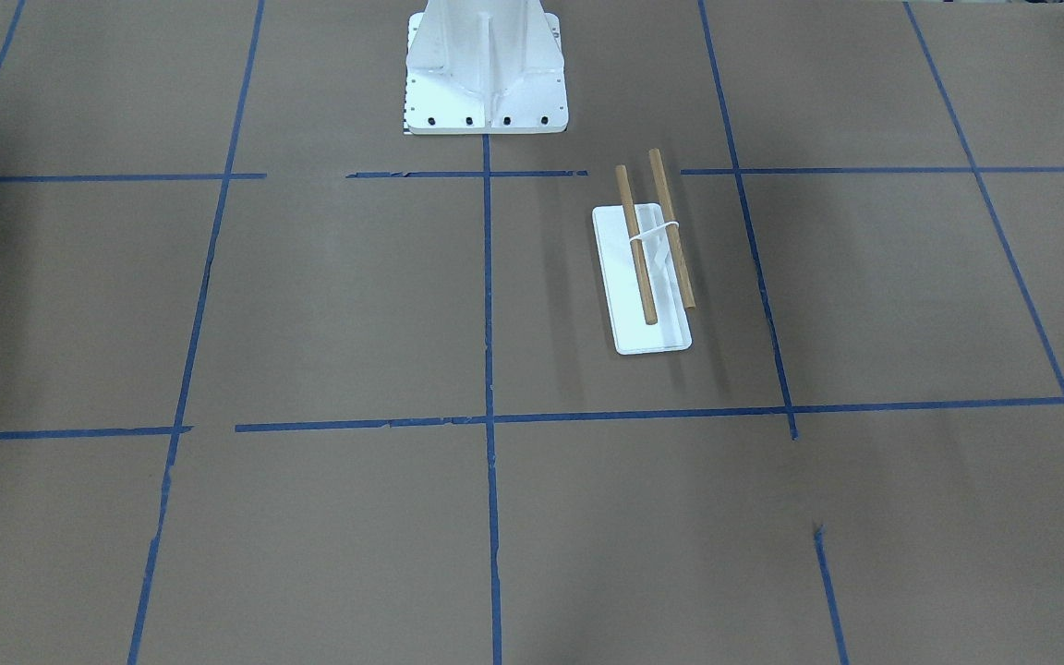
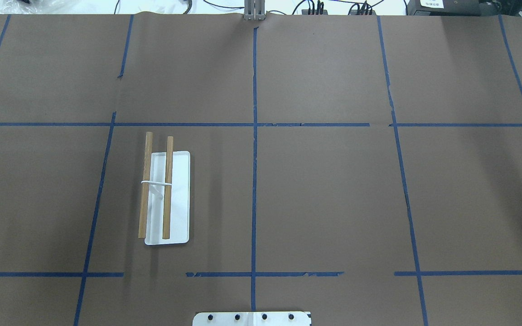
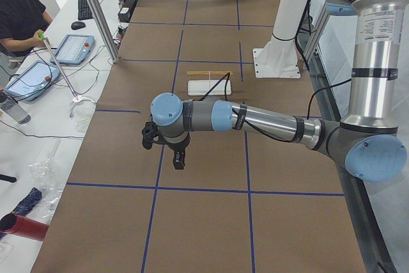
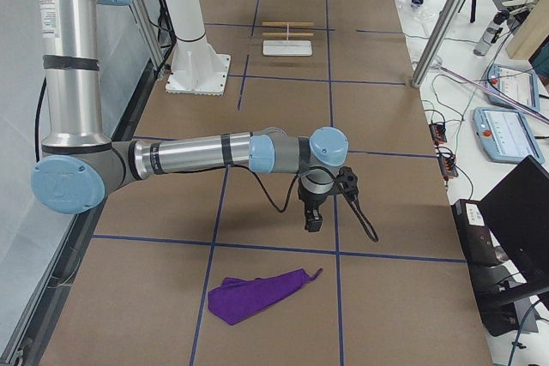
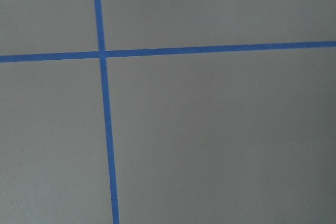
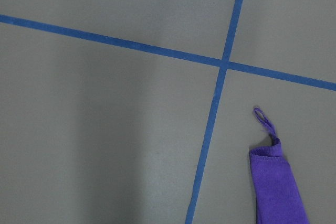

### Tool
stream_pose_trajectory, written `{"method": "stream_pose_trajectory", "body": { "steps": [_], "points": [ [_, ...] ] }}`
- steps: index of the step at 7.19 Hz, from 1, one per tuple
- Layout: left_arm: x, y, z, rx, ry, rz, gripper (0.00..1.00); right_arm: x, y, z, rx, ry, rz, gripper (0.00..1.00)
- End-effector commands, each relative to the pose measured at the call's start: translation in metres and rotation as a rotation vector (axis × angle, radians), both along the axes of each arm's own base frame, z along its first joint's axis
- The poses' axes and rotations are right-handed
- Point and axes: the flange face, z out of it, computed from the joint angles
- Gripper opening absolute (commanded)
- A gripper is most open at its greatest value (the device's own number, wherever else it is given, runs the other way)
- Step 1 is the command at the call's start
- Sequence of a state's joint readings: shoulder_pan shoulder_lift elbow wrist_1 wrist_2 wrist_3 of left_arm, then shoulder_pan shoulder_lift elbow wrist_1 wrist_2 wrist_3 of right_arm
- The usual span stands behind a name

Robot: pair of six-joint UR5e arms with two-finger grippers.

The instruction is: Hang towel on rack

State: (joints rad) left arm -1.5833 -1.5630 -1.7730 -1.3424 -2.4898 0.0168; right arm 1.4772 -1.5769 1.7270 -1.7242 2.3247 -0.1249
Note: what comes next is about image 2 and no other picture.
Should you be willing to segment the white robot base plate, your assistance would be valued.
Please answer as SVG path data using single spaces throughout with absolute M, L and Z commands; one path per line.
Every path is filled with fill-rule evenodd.
M 311 326 L 310 312 L 203 312 L 195 314 L 193 326 Z

